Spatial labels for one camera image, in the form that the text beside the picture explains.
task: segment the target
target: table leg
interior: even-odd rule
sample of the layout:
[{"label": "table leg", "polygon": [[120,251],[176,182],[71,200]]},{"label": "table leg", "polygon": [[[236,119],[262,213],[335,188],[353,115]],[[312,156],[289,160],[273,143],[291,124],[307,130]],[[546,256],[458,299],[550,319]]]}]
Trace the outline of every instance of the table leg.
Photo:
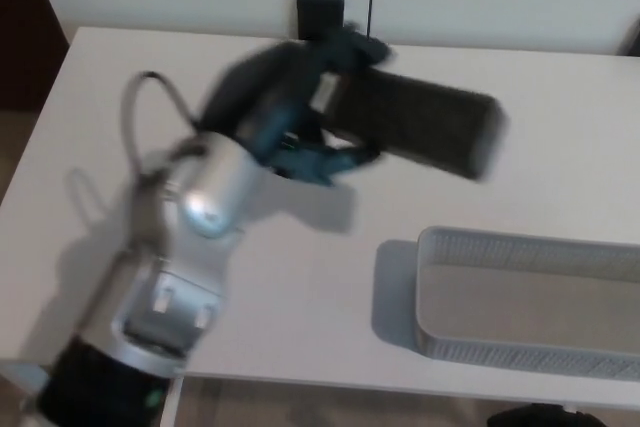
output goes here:
[{"label": "table leg", "polygon": [[183,382],[183,377],[177,377],[171,384],[169,395],[164,403],[160,427],[174,427],[176,415],[178,414],[178,406],[180,405],[180,394],[182,393]]}]

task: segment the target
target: gray mesh basket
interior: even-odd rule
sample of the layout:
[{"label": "gray mesh basket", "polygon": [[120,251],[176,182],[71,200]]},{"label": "gray mesh basket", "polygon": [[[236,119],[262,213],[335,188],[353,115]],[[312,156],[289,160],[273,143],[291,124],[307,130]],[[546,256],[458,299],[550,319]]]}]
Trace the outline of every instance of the gray mesh basket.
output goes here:
[{"label": "gray mesh basket", "polygon": [[640,247],[432,228],[416,287],[429,357],[640,379]]}]

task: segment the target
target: floor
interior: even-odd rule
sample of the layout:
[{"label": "floor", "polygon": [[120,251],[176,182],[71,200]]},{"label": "floor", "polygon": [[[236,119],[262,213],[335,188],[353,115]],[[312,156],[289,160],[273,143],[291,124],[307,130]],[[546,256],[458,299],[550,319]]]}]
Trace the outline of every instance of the floor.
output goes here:
[{"label": "floor", "polygon": [[[0,111],[0,199],[36,117]],[[17,426],[23,395],[0,379],[0,426]],[[187,379],[176,427],[482,427],[515,404],[266,382]],[[640,425],[640,413],[589,409],[609,427]]]}]

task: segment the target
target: dark object on floor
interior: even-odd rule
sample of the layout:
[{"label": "dark object on floor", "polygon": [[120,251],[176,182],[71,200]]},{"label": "dark object on floor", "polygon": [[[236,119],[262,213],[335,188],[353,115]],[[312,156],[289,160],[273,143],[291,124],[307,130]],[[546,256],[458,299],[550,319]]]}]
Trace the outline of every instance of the dark object on floor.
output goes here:
[{"label": "dark object on floor", "polygon": [[298,39],[318,40],[344,25],[344,0],[296,0]]},{"label": "dark object on floor", "polygon": [[559,405],[531,404],[500,412],[487,427],[607,427],[593,415],[566,412]]}]

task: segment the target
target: white table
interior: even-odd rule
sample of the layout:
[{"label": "white table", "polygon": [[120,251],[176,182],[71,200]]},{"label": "white table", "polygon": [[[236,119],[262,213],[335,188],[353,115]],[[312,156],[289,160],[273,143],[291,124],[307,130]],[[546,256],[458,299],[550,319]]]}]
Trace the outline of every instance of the white table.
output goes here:
[{"label": "white table", "polygon": [[[164,72],[198,106],[230,62],[268,43],[78,33],[0,209],[2,361],[53,360],[124,238],[117,205],[128,178],[118,122],[131,75]],[[230,266],[226,312],[188,374],[640,408],[640,383],[432,361],[372,328],[372,316],[384,324],[387,314],[387,324],[410,325],[408,311],[398,311],[410,310],[410,292],[395,302],[385,289],[399,285],[396,272],[411,271],[410,242],[431,225],[640,242],[640,61],[396,53],[394,72],[500,99],[510,126],[492,175],[474,184],[387,157],[335,190],[270,178]],[[146,88],[138,113],[146,152],[185,133],[157,87]]]}]

